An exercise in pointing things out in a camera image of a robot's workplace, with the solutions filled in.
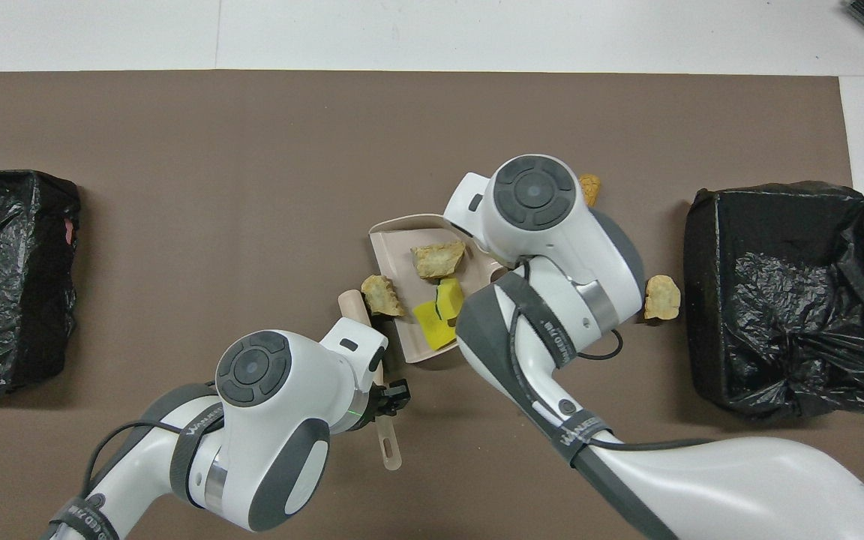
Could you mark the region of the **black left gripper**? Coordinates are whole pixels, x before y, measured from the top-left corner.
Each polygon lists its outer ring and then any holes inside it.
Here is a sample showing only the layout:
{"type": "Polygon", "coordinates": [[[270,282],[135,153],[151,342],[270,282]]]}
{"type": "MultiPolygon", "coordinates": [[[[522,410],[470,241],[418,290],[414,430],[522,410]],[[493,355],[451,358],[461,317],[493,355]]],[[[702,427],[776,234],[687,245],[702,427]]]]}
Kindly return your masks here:
{"type": "Polygon", "coordinates": [[[388,385],[373,383],[370,389],[370,420],[375,421],[382,416],[394,417],[410,400],[407,380],[395,380],[388,385]]]}

